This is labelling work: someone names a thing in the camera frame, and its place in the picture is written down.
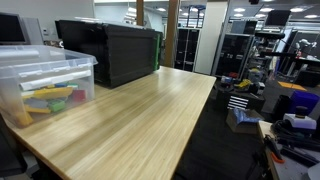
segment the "plastic storage bin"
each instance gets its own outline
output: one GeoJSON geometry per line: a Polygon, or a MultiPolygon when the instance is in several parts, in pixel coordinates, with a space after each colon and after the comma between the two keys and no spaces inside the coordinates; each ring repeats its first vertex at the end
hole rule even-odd
{"type": "Polygon", "coordinates": [[[295,113],[296,106],[304,106],[308,108],[307,115],[309,115],[314,107],[319,101],[319,96],[303,92],[303,91],[294,91],[291,96],[291,104],[289,107],[289,113],[295,113]]]}
{"type": "Polygon", "coordinates": [[[18,127],[94,98],[94,56],[49,46],[0,46],[0,111],[18,127]]]}

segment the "wooden pillar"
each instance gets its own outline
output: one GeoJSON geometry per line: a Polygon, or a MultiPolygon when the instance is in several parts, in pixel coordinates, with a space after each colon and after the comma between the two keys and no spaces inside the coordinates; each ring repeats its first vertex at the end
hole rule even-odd
{"type": "Polygon", "coordinates": [[[144,26],[143,0],[137,0],[137,25],[144,26]]]}
{"type": "Polygon", "coordinates": [[[173,66],[180,0],[169,0],[164,66],[173,66]]]}

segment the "container lid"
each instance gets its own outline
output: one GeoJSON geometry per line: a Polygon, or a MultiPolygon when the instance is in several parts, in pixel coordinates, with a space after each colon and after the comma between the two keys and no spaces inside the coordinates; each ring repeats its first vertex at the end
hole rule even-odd
{"type": "Polygon", "coordinates": [[[91,58],[92,65],[97,64],[94,56],[51,46],[0,46],[0,67],[45,62],[69,61],[91,58]]]}
{"type": "Polygon", "coordinates": [[[312,94],[312,93],[309,93],[309,92],[303,92],[303,91],[294,91],[292,96],[298,96],[298,97],[302,97],[302,98],[305,98],[305,99],[312,99],[312,100],[316,100],[318,101],[319,100],[319,96],[316,95],[316,94],[312,94]]]}

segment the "light wood tabletop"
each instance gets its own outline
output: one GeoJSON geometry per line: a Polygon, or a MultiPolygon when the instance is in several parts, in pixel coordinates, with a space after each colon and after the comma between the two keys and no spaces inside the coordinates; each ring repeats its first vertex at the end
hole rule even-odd
{"type": "MultiPolygon", "coordinates": [[[[271,123],[268,123],[268,122],[265,122],[265,121],[259,121],[258,122],[258,126],[259,126],[259,135],[260,135],[260,138],[261,140],[263,141],[263,138],[266,136],[266,135],[270,135],[272,138],[274,138],[274,134],[273,132],[271,131],[270,127],[271,127],[271,123]]],[[[267,159],[268,159],[268,164],[269,164],[269,167],[270,167],[270,170],[271,170],[271,173],[272,173],[272,177],[274,180],[278,180],[279,179],[279,176],[278,176],[278,172],[277,172],[277,169],[275,167],[275,163],[271,157],[271,151],[266,148],[266,156],[267,156],[267,159]]]]}
{"type": "Polygon", "coordinates": [[[9,128],[64,179],[171,179],[215,78],[161,67],[27,128],[9,128]]]}

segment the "black storage case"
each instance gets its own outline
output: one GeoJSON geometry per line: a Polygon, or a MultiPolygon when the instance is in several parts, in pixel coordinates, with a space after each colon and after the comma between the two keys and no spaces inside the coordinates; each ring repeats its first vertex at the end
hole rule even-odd
{"type": "Polygon", "coordinates": [[[162,33],[105,23],[60,20],[65,49],[96,57],[94,79],[117,87],[159,69],[162,33]]]}

